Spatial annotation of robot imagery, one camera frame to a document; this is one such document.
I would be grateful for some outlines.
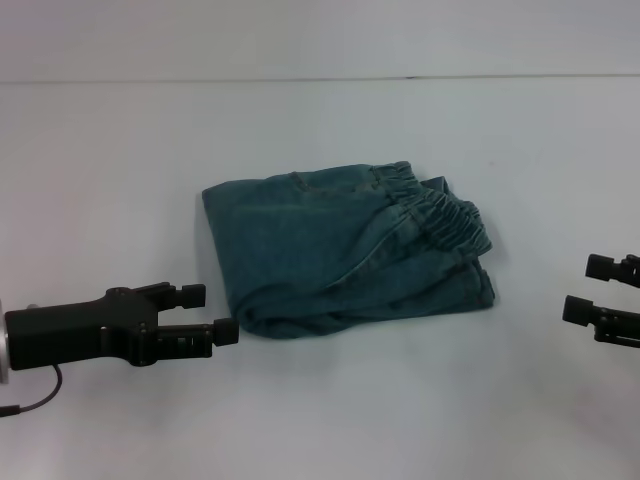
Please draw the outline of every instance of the black cable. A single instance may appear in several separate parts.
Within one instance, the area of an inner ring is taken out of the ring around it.
[[[60,367],[57,365],[52,365],[53,369],[56,371],[56,376],[58,377],[57,383],[53,392],[47,395],[44,399],[39,402],[34,403],[33,405],[29,405],[27,407],[21,407],[20,405],[8,405],[6,407],[0,407],[0,417],[10,417],[11,415],[18,415],[24,412],[30,412],[31,410],[35,410],[36,408],[40,408],[41,406],[49,403],[60,391],[60,387],[62,387],[62,372],[60,371]]]

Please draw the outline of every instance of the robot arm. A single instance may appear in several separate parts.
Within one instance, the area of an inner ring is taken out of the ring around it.
[[[58,375],[56,390],[45,400],[24,408],[0,407],[0,416],[32,410],[53,398],[62,383],[60,363],[118,357],[145,367],[158,360],[211,357],[213,345],[238,343],[239,327],[233,319],[158,325],[159,312],[203,307],[205,301],[204,285],[178,290],[165,282],[136,289],[111,288],[92,302],[4,315],[0,305],[0,383],[9,382],[9,370],[53,365]]]
[[[614,279],[640,288],[640,258],[627,255],[615,263],[613,258],[591,255],[586,276],[605,282]],[[640,348],[640,315],[636,313],[597,307],[590,300],[568,296],[562,319],[583,327],[593,324],[598,342]]]

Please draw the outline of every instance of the metal cylinder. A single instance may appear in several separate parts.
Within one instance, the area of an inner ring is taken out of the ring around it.
[[[0,384],[9,383],[9,337],[0,301]]]

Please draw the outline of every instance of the jeans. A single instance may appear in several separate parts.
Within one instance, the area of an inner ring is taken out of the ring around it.
[[[269,338],[491,307],[478,209],[408,162],[227,182],[202,194],[231,314]]]

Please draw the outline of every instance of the denim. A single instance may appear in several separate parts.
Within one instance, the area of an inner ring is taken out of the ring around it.
[[[491,307],[478,209],[411,165],[353,165],[202,193],[233,317],[269,338]]]

